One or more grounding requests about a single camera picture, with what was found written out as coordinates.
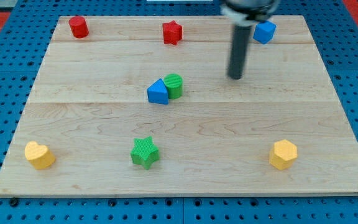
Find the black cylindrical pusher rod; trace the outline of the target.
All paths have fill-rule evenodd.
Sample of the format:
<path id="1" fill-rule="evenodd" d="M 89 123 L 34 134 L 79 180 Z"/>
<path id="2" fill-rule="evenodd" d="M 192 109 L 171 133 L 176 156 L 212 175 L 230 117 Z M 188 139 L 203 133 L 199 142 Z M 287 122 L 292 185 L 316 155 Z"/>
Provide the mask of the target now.
<path id="1" fill-rule="evenodd" d="M 233 27 L 231 51 L 227 68 L 227 75 L 233 80 L 239 80 L 243 76 L 250 33 L 251 26 L 234 25 Z"/>

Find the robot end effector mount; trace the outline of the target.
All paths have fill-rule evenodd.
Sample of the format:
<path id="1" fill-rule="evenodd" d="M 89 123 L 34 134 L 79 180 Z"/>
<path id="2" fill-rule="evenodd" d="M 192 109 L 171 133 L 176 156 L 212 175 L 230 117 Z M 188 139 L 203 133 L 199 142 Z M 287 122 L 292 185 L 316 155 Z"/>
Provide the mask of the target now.
<path id="1" fill-rule="evenodd" d="M 220 12 L 236 26 L 248 27 L 270 19 L 280 0 L 223 0 Z"/>

